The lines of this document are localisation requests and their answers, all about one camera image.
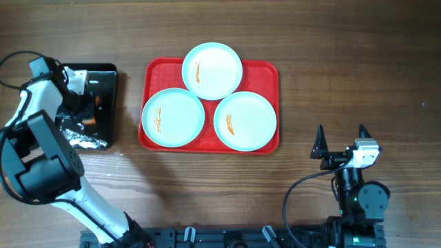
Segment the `orange green scrub sponge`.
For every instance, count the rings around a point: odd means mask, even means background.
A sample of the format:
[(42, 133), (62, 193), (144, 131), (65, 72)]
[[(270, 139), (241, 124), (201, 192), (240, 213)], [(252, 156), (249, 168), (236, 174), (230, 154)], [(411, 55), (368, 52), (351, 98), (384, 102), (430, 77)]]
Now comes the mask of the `orange green scrub sponge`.
[[(94, 106), (96, 107), (100, 102), (101, 102), (101, 99), (98, 96), (96, 96), (95, 100), (94, 100)], [(91, 125), (91, 126), (96, 125), (97, 124), (96, 116), (93, 114), (93, 115), (91, 115), (91, 117), (83, 119), (82, 124)]]

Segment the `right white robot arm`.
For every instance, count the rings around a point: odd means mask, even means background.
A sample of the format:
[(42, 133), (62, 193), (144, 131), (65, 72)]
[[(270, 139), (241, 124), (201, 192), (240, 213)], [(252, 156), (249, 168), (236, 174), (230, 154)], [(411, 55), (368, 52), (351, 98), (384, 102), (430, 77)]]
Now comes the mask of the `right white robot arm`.
[(359, 137), (343, 152), (331, 152), (325, 132), (318, 127), (310, 158), (320, 159), (320, 169), (334, 174), (332, 187), (339, 216), (327, 218), (322, 228), (322, 247), (381, 248), (386, 247), (384, 213), (390, 190), (378, 181), (365, 181), (362, 171), (373, 166), (382, 148), (367, 131), (359, 126)]

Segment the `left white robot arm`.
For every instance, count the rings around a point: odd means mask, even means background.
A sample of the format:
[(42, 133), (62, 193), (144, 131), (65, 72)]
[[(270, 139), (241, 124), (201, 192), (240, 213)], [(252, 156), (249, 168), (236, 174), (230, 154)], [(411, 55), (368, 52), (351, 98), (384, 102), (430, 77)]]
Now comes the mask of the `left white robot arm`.
[(1, 184), (27, 205), (52, 205), (84, 224), (99, 247), (153, 247), (124, 211), (88, 182), (79, 150), (112, 140), (118, 71), (111, 63), (61, 63), (35, 54), (32, 78), (1, 130)]

